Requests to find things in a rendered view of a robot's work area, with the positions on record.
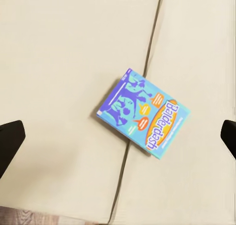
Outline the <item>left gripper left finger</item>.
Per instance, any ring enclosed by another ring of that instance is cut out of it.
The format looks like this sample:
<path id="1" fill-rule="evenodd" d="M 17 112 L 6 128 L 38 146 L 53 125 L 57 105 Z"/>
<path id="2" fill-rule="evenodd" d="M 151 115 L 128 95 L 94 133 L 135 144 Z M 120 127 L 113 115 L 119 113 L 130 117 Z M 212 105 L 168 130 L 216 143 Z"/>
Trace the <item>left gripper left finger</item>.
<path id="1" fill-rule="evenodd" d="M 0 179 L 26 138 L 21 120 L 0 125 Z"/>

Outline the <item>board game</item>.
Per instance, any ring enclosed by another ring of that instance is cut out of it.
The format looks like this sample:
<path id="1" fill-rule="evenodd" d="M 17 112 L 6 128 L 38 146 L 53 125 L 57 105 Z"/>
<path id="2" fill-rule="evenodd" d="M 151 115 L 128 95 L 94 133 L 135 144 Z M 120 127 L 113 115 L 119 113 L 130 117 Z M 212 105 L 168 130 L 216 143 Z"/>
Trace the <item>board game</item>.
<path id="1" fill-rule="evenodd" d="M 129 68 L 96 116 L 161 160 L 190 113 Z"/>

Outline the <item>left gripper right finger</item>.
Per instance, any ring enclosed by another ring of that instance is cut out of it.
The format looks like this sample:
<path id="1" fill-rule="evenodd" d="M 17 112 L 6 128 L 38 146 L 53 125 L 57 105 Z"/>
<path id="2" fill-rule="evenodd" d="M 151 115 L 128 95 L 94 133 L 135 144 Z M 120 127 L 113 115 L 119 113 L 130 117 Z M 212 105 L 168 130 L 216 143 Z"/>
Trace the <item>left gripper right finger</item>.
<path id="1" fill-rule="evenodd" d="M 222 125 L 220 137 L 236 159 L 236 122 L 225 120 Z"/>

